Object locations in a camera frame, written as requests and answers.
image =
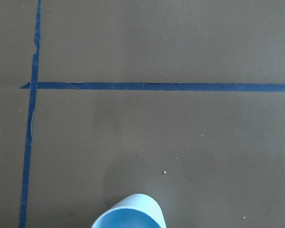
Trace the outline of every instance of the white cup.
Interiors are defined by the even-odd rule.
[[[162,210],[150,196],[134,194],[102,214],[92,228],[166,228]]]

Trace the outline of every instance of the gray surface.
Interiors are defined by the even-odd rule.
[[[0,0],[0,228],[19,223],[36,4]]]
[[[285,0],[43,0],[41,81],[285,83]]]
[[[168,227],[285,227],[285,93],[42,90],[33,133],[28,228],[133,193]]]

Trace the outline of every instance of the light blue cup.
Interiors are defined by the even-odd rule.
[[[92,228],[166,228],[162,210],[150,196],[134,194],[102,214]]]

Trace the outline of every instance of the blue line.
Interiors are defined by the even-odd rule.
[[[22,88],[30,88],[30,83]],[[285,84],[38,82],[37,89],[285,92]]]
[[[26,142],[25,142],[24,161],[23,161],[19,228],[25,228],[26,218],[27,218],[28,192],[29,192],[29,182],[28,181],[29,181],[30,158],[31,158],[31,149],[32,149],[32,122],[33,122],[33,116],[34,116],[35,105],[36,105],[36,94],[37,94],[37,84],[38,84],[40,24],[41,24],[40,10],[41,10],[41,0],[38,0],[35,37],[34,37],[34,42],[36,45],[36,52],[33,55],[31,82],[28,87],[30,88],[30,93],[29,93],[29,106],[28,106],[27,134],[26,134]]]

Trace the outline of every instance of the plastic cup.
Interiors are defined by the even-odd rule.
[[[134,194],[102,214],[92,228],[166,228],[162,210],[150,196]]]

